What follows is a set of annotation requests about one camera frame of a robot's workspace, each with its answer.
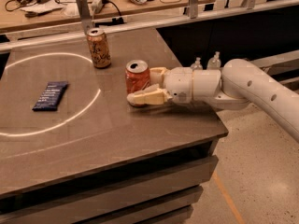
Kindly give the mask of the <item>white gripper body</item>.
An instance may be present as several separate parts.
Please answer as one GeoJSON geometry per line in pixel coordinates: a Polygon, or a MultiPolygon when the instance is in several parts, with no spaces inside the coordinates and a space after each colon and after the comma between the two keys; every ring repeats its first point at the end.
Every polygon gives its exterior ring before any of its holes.
{"type": "Polygon", "coordinates": [[[188,104],[192,100],[192,69],[176,67],[164,75],[164,87],[176,104],[188,104]]]}

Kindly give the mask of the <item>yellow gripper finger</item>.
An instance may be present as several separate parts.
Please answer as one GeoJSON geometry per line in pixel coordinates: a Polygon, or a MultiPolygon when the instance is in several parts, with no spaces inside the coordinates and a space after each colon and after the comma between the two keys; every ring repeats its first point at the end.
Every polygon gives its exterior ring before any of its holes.
{"type": "Polygon", "coordinates": [[[166,89],[162,89],[158,84],[127,95],[127,101],[131,105],[163,105],[171,98],[172,96],[169,92],[166,89]]]}
{"type": "Polygon", "coordinates": [[[153,67],[149,70],[150,74],[150,83],[152,85],[158,84],[162,86],[164,83],[164,75],[168,72],[168,69],[165,67],[153,67]]]}

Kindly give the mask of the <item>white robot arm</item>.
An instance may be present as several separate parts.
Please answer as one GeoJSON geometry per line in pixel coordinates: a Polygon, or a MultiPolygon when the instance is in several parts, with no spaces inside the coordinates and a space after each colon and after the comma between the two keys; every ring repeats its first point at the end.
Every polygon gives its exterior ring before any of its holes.
{"type": "Polygon", "coordinates": [[[299,94],[268,76],[259,67],[233,59],[221,70],[156,67],[151,85],[127,95],[132,105],[177,105],[204,102],[218,109],[238,110],[254,103],[299,142],[299,94]]]}

